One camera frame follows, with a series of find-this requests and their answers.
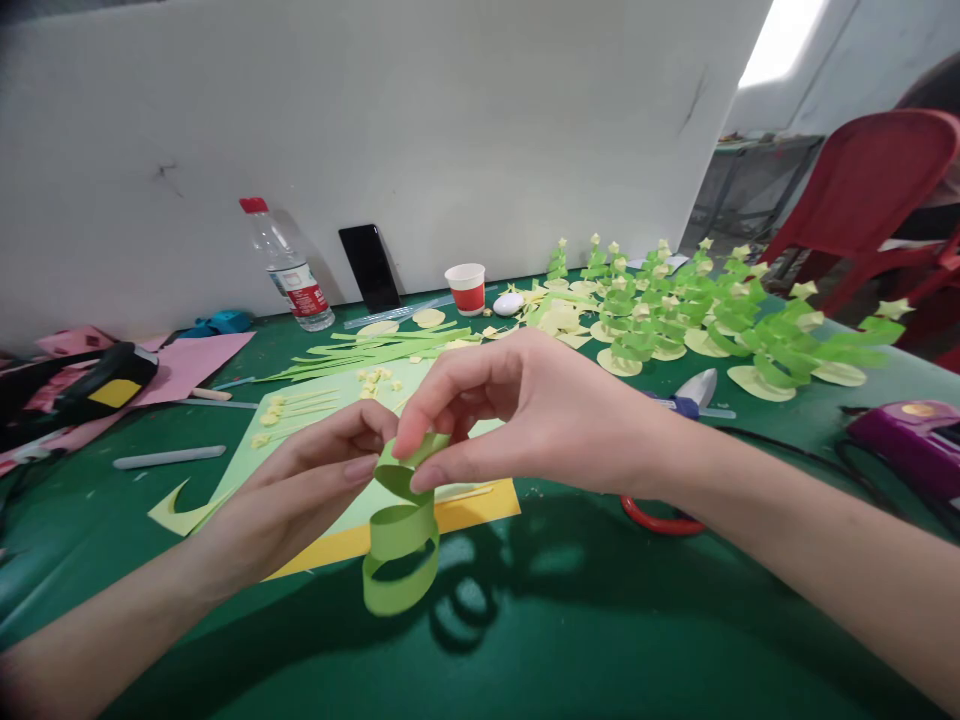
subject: white board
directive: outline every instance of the white board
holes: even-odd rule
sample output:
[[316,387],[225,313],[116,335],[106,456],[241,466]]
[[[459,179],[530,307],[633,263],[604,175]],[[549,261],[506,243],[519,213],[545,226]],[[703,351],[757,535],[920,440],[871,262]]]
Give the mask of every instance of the white board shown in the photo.
[[359,299],[337,229],[368,222],[408,292],[542,271],[561,234],[571,265],[593,232],[676,247],[768,5],[173,0],[8,28],[0,347],[282,311],[248,195],[334,302]]

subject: red label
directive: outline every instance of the red label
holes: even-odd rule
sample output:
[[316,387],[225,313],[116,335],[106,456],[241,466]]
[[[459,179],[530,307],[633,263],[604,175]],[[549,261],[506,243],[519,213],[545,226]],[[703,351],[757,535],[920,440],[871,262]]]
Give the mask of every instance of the red label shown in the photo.
[[298,317],[317,315],[330,307],[327,304],[327,299],[320,292],[319,285],[300,290],[287,290],[287,297],[290,298],[292,304],[290,309]]
[[294,315],[308,317],[322,313],[330,307],[306,263],[289,270],[275,270],[270,273],[270,277],[280,294],[286,298]]
[[450,290],[453,293],[453,301],[457,304],[458,310],[470,312],[479,310],[483,307],[483,283],[470,290]]

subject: red bottle cap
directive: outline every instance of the red bottle cap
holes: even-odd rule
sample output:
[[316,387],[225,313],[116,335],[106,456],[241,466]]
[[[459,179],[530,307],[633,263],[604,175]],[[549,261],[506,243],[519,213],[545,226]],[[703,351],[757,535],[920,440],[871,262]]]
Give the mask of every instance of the red bottle cap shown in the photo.
[[240,207],[248,215],[258,212],[268,212],[269,208],[263,198],[240,198]]

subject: paper cup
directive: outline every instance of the paper cup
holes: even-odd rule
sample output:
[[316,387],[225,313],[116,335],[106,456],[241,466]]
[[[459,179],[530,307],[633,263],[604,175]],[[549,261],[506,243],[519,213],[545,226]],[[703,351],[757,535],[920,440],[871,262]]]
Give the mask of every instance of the paper cup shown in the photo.
[[461,315],[471,317],[483,312],[486,300],[483,295],[483,273],[486,268],[478,263],[455,265],[443,276],[450,285],[453,300]]

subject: smartphone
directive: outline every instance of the smartphone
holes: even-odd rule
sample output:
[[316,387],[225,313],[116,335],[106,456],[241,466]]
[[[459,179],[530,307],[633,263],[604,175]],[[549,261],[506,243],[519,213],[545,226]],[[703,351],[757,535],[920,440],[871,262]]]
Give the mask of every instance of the smartphone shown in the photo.
[[376,225],[358,225],[355,228],[343,228],[339,233],[367,309],[371,313],[378,313],[401,307],[390,261],[383,249],[380,228]]

